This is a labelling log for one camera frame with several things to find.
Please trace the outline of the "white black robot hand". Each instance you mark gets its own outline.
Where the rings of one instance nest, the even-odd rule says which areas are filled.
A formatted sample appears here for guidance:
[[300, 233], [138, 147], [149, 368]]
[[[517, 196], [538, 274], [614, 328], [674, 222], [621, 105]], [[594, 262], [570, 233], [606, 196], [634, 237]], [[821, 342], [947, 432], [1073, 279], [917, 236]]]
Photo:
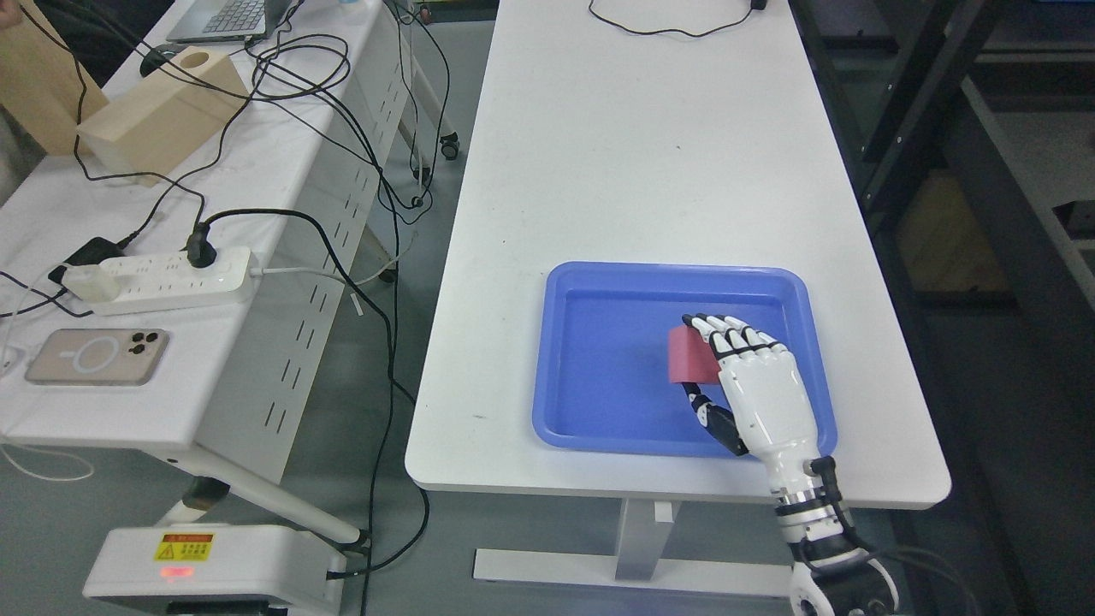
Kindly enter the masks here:
[[808, 470], [821, 456], [816, 418], [789, 348], [744, 319], [685, 313], [682, 321], [711, 348], [729, 402], [722, 408], [695, 383], [685, 382], [700, 425], [735, 455], [752, 453], [762, 460], [777, 498], [820, 487]]

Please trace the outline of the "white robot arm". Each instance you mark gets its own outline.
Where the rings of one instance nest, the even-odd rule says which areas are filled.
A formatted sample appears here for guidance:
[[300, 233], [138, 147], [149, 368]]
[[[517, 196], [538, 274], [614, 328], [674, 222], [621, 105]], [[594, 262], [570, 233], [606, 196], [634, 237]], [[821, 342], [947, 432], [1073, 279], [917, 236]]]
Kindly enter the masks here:
[[789, 546], [794, 615], [894, 615], [901, 606], [894, 577], [855, 533], [833, 472], [821, 486], [777, 505]]

